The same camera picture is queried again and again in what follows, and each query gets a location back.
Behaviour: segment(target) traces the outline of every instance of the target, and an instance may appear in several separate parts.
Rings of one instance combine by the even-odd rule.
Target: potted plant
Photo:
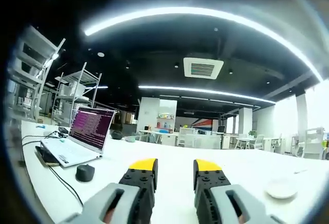
[[[257,132],[255,130],[251,130],[249,135],[255,138],[257,136]]]

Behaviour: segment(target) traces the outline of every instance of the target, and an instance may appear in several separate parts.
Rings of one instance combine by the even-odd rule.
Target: air conditioner vent
[[[224,62],[220,60],[184,58],[184,74],[188,78],[216,79]]]

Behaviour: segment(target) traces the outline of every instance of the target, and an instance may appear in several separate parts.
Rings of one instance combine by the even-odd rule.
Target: office room
[[[328,221],[328,1],[25,0],[4,219]]]

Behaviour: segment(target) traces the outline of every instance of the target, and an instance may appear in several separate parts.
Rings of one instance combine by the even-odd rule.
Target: black mouse
[[[77,167],[76,179],[82,182],[89,182],[93,179],[95,168],[87,165],[79,165]]]

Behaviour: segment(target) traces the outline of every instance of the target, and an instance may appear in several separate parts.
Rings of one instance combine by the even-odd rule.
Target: ceiling
[[[209,89],[278,101],[317,82],[308,67],[278,42],[252,28],[214,17],[159,15],[124,22],[91,36],[83,32],[109,17],[168,6],[223,10],[257,21],[302,47],[327,76],[320,36],[312,19],[293,0],[49,0],[32,24],[55,44],[62,38],[66,42],[47,81],[57,85],[55,77],[77,71],[87,62],[86,69],[102,73],[100,84],[108,86],[98,90],[96,100],[100,103],[134,111],[141,97],[170,95],[177,96],[166,98],[178,100],[178,116],[188,116],[184,113],[193,110],[195,117],[209,118],[243,105],[182,96],[254,108],[271,104],[188,91],[142,90],[138,86]],[[186,78],[184,57],[221,60],[224,65],[215,80]]]

